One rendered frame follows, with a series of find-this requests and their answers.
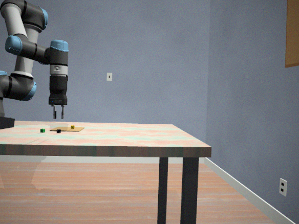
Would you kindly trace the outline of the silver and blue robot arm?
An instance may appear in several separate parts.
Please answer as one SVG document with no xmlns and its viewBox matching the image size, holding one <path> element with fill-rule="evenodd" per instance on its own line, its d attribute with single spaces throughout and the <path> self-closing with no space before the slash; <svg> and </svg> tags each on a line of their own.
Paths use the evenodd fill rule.
<svg viewBox="0 0 299 224">
<path fill-rule="evenodd" d="M 68 66 L 69 50 L 68 43 L 62 40 L 51 41 L 50 48 L 37 44 L 38 34 L 48 24 L 48 14 L 41 7 L 25 0 L 4 0 L 0 12 L 9 35 L 5 50 L 17 55 L 15 70 L 10 76 L 0 71 L 0 117 L 4 117 L 3 98 L 29 101 L 34 96 L 33 61 Z"/>
</svg>

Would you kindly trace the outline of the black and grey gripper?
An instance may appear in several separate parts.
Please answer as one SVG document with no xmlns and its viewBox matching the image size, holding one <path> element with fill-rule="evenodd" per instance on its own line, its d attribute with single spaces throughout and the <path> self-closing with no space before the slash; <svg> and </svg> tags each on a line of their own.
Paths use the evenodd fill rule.
<svg viewBox="0 0 299 224">
<path fill-rule="evenodd" d="M 54 107 L 53 119 L 56 119 L 56 105 L 61 105 L 61 119 L 65 118 L 65 106 L 67 105 L 67 81 L 68 67 L 63 65 L 50 66 L 50 96 L 49 105 Z M 66 77 L 65 77 L 66 76 Z"/>
</svg>

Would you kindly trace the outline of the tan flat mat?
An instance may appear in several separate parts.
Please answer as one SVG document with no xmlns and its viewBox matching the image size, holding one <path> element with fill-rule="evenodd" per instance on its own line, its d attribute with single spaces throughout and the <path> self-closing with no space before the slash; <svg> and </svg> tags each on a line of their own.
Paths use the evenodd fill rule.
<svg viewBox="0 0 299 224">
<path fill-rule="evenodd" d="M 74 129 L 71 129 L 71 127 L 57 127 L 57 128 L 51 129 L 50 131 L 56 131 L 57 129 L 61 129 L 61 131 L 76 131 L 76 132 L 80 132 L 81 130 L 84 129 L 84 127 L 75 127 Z"/>
</svg>

